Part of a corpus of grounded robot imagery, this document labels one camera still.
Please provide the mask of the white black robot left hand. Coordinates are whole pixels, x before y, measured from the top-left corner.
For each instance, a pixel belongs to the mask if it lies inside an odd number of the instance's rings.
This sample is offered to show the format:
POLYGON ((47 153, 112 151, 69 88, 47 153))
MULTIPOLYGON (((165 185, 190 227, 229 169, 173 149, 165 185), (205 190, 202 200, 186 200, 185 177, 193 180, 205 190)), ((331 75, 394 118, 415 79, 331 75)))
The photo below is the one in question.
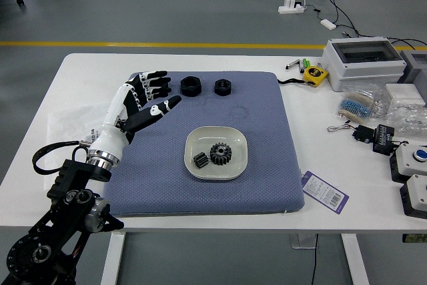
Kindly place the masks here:
POLYGON ((91 144, 88 162, 115 167, 123 149, 136 132, 154 124, 171 111, 181 97, 169 97, 171 78, 166 71, 143 72, 126 81, 115 94, 101 126, 100 136, 91 144))

